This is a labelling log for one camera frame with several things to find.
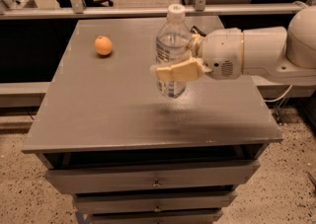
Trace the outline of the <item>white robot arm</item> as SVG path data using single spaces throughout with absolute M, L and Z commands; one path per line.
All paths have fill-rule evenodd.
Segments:
M 191 82 L 203 75 L 216 80 L 252 75 L 284 85 L 316 83 L 316 6 L 305 5 L 287 28 L 222 29 L 194 39 L 194 54 L 151 67 L 156 79 Z

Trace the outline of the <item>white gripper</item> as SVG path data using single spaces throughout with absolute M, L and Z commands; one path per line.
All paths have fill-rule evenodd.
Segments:
M 237 28 L 216 30 L 205 38 L 192 33 L 192 54 L 201 59 L 155 64 L 150 73 L 163 82 L 193 82 L 204 74 L 215 80 L 237 79 L 242 71 L 242 41 Z

